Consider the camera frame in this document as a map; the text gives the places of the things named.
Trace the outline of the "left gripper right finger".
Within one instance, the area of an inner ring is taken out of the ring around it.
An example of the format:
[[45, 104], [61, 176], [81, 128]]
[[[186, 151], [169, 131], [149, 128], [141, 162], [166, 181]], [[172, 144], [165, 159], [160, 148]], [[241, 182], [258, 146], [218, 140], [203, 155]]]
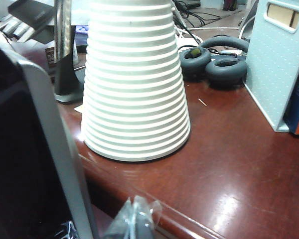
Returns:
[[162, 215], [160, 201], [136, 195], [127, 199], [103, 235], [105, 239], [154, 239]]

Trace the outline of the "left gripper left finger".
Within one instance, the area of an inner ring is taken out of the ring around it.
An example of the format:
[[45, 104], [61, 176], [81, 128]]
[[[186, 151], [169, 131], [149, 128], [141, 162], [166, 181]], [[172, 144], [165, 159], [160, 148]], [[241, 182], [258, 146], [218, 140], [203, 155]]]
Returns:
[[78, 232], [72, 221], [66, 221], [60, 224], [60, 228], [53, 235], [54, 239], [77, 239]]

